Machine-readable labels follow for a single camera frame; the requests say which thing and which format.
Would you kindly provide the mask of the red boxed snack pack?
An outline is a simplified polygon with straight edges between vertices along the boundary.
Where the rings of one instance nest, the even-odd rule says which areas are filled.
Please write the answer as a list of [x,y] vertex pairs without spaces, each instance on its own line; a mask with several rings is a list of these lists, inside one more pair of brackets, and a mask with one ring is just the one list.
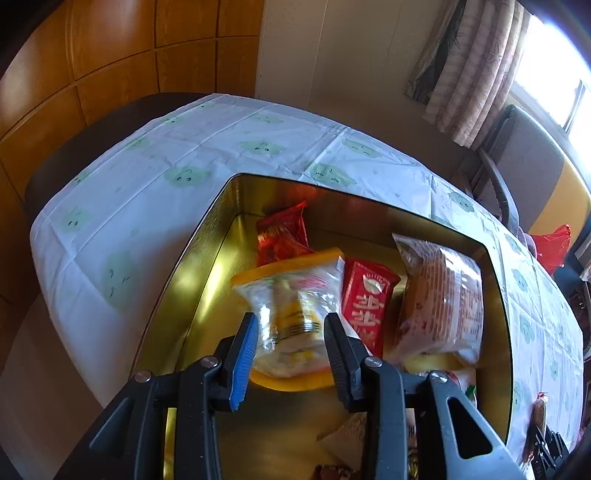
[[394,287],[400,280],[387,266],[346,258],[342,317],[374,356],[384,354],[384,326],[391,316]]

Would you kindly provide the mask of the cracker sandwich pack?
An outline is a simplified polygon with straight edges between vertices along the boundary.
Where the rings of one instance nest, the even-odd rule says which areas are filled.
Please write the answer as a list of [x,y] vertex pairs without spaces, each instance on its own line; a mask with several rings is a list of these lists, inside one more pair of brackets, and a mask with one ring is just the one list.
[[462,364],[452,353],[416,355],[404,362],[405,369],[412,374],[426,376],[429,372],[443,371],[477,406],[476,369]]

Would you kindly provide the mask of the red plastic bag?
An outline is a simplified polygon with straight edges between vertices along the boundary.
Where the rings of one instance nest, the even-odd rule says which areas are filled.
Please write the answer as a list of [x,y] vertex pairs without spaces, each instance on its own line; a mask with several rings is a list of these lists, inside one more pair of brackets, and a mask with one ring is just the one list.
[[549,275],[553,275],[564,265],[571,237],[571,227],[568,224],[561,225],[550,234],[532,235],[536,247],[536,259]]

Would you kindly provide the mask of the gold tin box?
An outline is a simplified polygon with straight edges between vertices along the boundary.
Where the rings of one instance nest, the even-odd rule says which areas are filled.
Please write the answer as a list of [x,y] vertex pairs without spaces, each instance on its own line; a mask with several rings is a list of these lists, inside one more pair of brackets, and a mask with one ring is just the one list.
[[[259,274],[260,220],[301,205],[317,252],[342,258],[304,272]],[[191,234],[146,325],[132,363],[157,375],[180,371],[214,352],[256,314],[259,344],[252,382],[238,413],[216,418],[221,469],[228,479],[308,479],[338,458],[322,438],[348,419],[332,384],[322,340],[325,314],[345,283],[345,261],[365,259],[400,277],[397,236],[454,249],[479,266],[484,332],[476,402],[497,434],[509,433],[512,353],[508,315],[493,251],[442,215],[424,217],[389,204],[307,183],[252,174],[231,178]]]

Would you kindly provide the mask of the white beige snack sachet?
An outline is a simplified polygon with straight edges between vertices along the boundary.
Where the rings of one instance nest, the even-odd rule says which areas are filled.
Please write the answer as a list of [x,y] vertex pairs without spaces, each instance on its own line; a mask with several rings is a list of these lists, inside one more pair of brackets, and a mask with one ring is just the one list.
[[318,438],[317,442],[353,471],[358,471],[362,465],[366,424],[366,413],[353,414],[341,427]]

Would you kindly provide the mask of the red-ended sesame bar pack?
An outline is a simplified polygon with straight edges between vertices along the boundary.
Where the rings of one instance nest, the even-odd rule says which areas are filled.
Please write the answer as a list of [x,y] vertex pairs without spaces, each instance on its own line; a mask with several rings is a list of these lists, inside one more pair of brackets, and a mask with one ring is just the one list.
[[535,456],[536,450],[545,443],[547,431],[547,403],[547,394],[545,392],[539,392],[532,404],[527,437],[522,453],[522,461],[524,463],[531,462]]

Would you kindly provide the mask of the white cloud-print tablecloth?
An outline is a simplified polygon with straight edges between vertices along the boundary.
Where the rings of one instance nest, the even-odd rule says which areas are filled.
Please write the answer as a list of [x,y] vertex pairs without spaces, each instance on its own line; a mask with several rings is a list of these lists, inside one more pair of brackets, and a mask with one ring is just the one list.
[[53,324],[94,397],[108,403],[127,380],[148,318],[170,286],[166,316],[176,349],[205,313],[226,272],[179,256],[216,253],[188,239],[221,191],[226,215],[256,215],[308,200],[318,227],[342,223],[355,238],[377,229],[383,245],[405,223],[456,231],[489,253],[507,312],[512,412],[509,450],[523,449],[531,404],[549,398],[548,425],[577,444],[584,403],[583,335],[563,294],[491,213],[418,160],[328,118],[225,94],[161,94],[80,132],[35,172],[25,190],[35,269]]

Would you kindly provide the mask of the grey yellow sofa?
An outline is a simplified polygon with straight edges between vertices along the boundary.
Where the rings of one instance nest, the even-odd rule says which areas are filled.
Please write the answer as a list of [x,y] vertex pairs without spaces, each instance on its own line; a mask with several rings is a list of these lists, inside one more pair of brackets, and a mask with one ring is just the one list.
[[480,147],[459,168],[459,188],[495,217],[503,217],[494,181],[483,162],[496,165],[523,232],[542,235],[567,225],[571,244],[586,230],[590,191],[573,162],[530,114],[509,105]]

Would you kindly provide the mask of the orange red snack pack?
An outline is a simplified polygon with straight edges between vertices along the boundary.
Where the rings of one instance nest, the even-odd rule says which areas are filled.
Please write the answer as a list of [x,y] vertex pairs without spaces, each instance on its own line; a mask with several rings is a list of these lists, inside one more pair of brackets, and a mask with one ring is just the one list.
[[314,253],[304,223],[307,206],[308,202],[303,201],[256,222],[257,265]]

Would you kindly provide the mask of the clear yellow peanut snack bag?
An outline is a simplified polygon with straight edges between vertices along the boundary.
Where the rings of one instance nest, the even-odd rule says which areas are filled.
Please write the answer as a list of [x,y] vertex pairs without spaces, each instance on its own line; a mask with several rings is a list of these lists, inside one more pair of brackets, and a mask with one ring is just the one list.
[[259,321],[250,380],[281,392],[334,385],[324,322],[339,314],[345,255],[338,248],[256,267],[230,282]]

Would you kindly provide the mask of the white pink large snack bag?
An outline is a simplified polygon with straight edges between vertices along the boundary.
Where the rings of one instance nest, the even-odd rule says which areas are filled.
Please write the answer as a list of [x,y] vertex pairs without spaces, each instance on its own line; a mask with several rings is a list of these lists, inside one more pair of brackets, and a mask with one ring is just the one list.
[[484,334],[482,273],[470,257],[426,240],[394,234],[407,270],[394,346],[389,361],[417,355],[452,354],[465,365],[478,363]]

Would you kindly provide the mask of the left beige striped curtain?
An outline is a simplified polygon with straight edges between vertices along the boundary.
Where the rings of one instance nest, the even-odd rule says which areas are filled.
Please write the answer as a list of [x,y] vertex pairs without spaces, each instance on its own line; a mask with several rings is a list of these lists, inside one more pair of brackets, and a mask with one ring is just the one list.
[[515,0],[444,2],[405,95],[437,130],[477,149],[514,83],[530,18]]

